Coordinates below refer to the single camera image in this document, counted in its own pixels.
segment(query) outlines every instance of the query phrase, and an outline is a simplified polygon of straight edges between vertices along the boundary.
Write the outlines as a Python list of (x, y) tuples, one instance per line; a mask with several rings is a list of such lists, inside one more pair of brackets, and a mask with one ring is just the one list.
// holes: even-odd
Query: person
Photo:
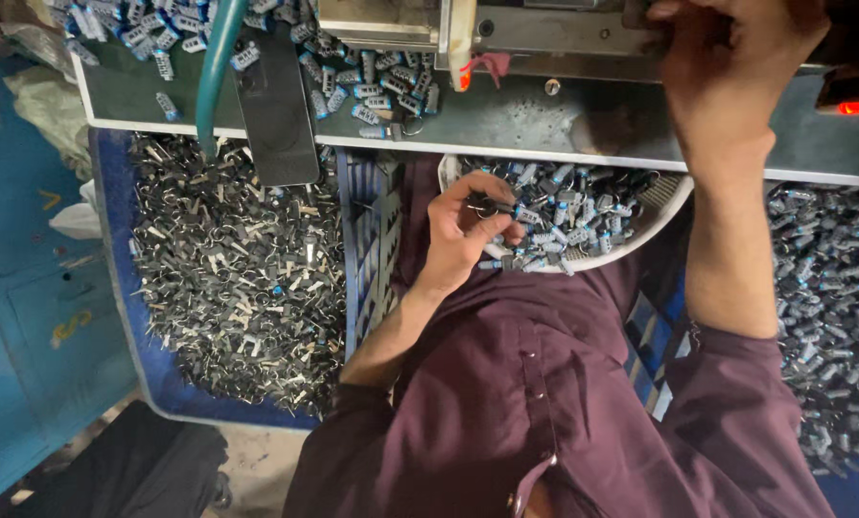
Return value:
[(829, 20), (815, 0), (659, 0), (649, 16), (673, 25), (662, 79), (696, 185), (692, 352), (666, 366), (664, 420), (622, 367), (636, 266), (473, 271), (495, 235), (522, 237), (507, 215), (462, 217), (472, 192), (514, 201), (476, 171), (429, 204), (426, 264), (344, 367), (284, 516), (833, 516), (780, 380), (763, 199), (769, 118)]

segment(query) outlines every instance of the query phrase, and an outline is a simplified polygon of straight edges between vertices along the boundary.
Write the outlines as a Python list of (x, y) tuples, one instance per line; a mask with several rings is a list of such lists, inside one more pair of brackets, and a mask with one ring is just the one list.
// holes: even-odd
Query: pile of keys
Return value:
[[(534, 272), (557, 265), (568, 276), (574, 274), (570, 261), (610, 253), (634, 235), (630, 223), (643, 208), (638, 196), (661, 176), (658, 171), (578, 164), (463, 161), (467, 171), (480, 169), (504, 179), (517, 200), (505, 206), (473, 195), (467, 206), (480, 218), (510, 214), (526, 230), (510, 253), (478, 267)], [(505, 244), (501, 236), (494, 242)]]
[(337, 177), (259, 184), (246, 143), (137, 135), (129, 250), (148, 332), (209, 393), (322, 417), (344, 359), (346, 276)]
[(859, 187), (784, 184), (768, 201), (782, 375), (817, 476), (859, 471)]
[[(100, 61), (81, 39), (106, 42), (112, 36), (136, 59), (153, 58), (159, 75), (173, 81), (171, 51), (178, 41), (188, 53), (205, 51), (218, 6), (218, 0), (152, 0), (151, 5), (147, 0), (52, 0), (49, 12), (70, 34), (68, 51), (85, 65), (98, 66)], [(311, 78), (308, 97), (315, 118), (339, 111), (352, 97), (356, 102), (350, 114), (369, 125), (360, 129), (360, 136), (401, 140), (419, 133), (422, 122), (405, 122), (439, 110), (433, 54), (350, 49), (318, 27), (317, 14), (316, 0), (253, 0), (244, 24), (266, 33), (274, 32), (278, 23), (291, 25), (299, 62)], [(319, 63), (319, 58), (327, 61)], [(259, 59), (254, 41), (239, 41), (231, 64), (243, 71)], [(158, 92), (156, 98), (168, 121), (181, 118), (170, 96)]]

